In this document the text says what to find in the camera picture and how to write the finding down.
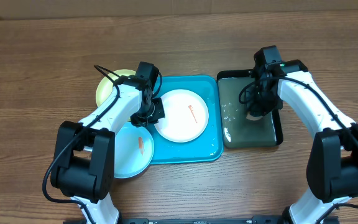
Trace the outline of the white pink plate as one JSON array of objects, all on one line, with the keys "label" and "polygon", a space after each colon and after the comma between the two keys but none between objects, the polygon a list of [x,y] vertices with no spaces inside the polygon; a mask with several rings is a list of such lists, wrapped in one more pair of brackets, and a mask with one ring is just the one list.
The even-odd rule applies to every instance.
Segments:
[{"label": "white pink plate", "polygon": [[165,117],[155,128],[165,139],[184,143],[201,136],[209,120],[204,100],[195,92],[178,89],[161,96]]}]

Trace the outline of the yellow-green plate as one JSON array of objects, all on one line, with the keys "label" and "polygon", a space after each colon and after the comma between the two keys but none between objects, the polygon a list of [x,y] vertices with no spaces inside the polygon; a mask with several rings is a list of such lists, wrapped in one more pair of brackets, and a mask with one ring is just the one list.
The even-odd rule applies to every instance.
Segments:
[{"label": "yellow-green plate", "polygon": [[[113,119],[113,118],[119,118],[121,121],[124,120],[124,118],[127,118],[129,121],[130,115],[128,114],[128,111],[123,110],[124,104],[130,101],[135,93],[132,91],[134,88],[132,86],[126,86],[126,85],[119,85],[120,90],[120,97],[118,101],[114,104],[114,106],[103,116],[103,118]],[[97,107],[100,107],[106,100],[108,103],[106,104],[109,106],[111,102],[116,97],[117,90],[115,87],[113,87],[113,82],[110,81],[107,77],[104,77],[97,89],[96,89],[96,104]]]}]

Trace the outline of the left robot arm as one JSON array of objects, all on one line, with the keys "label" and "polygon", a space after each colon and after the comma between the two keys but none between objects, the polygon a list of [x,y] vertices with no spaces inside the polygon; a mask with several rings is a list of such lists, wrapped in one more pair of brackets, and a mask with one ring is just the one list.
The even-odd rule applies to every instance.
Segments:
[{"label": "left robot arm", "polygon": [[165,113],[157,94],[158,68],[140,62],[135,74],[118,75],[113,91],[80,122],[64,121],[57,133],[53,161],[42,182],[44,197],[74,203],[83,223],[120,223],[109,190],[114,178],[115,137],[127,121],[135,127],[156,124]]}]

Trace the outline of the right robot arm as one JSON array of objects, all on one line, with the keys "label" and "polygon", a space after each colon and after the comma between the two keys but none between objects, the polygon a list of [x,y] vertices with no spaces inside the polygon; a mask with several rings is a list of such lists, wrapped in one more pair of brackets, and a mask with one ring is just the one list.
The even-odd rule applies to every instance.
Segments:
[{"label": "right robot arm", "polygon": [[300,60],[284,61],[276,46],[254,54],[254,81],[239,93],[248,119],[260,119],[287,103],[307,127],[313,144],[306,166],[308,189],[278,223],[334,223],[336,209],[358,209],[358,123],[342,113]]}]

